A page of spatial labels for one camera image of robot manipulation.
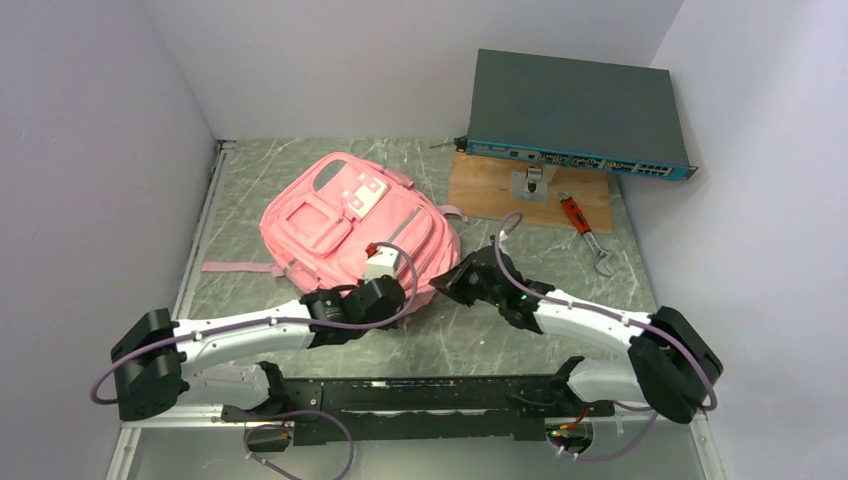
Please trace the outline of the pink student backpack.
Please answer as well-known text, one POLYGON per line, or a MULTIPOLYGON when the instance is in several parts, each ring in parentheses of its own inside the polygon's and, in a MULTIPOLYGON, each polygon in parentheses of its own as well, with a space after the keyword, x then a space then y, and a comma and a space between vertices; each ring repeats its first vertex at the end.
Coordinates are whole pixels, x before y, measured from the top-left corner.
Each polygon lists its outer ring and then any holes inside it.
POLYGON ((405 174, 346 152, 318 160, 266 207, 259 232, 272 260, 206 262, 206 272, 256 272, 290 280, 304 293, 354 284, 372 272, 368 249, 389 242, 412 259, 396 263, 411 310, 435 295, 430 280, 455 267, 461 242, 449 223, 467 216, 436 205, 405 174))

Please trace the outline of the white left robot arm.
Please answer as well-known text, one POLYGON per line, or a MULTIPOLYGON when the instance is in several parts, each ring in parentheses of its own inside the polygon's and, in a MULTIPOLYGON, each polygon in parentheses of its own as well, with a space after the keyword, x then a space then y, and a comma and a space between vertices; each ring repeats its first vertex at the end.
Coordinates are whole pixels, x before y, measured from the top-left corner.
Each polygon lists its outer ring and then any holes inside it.
POLYGON ((238 370, 232 361, 343 345, 390 325, 408 303, 400 283, 382 276, 218 319, 175 320, 166 308, 151 310, 110 351, 107 374, 114 380, 119 417, 146 420, 209 394, 261 419, 275 419, 289 403, 279 368, 265 362, 238 370))

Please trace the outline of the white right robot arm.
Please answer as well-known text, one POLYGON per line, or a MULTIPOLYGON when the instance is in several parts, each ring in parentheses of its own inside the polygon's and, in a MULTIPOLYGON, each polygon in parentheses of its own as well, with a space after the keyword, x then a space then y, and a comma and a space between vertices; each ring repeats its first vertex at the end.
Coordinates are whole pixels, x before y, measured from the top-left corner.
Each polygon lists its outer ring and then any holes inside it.
POLYGON ((598 401, 644 404, 688 424, 717 405, 714 386, 724 371, 718 356, 678 310, 633 312, 582 300, 523 277, 508 255, 487 246, 466 256, 430 285, 453 301, 494 306, 511 326, 576 339, 613 359, 570 357, 554 378, 551 401, 574 415, 598 401))

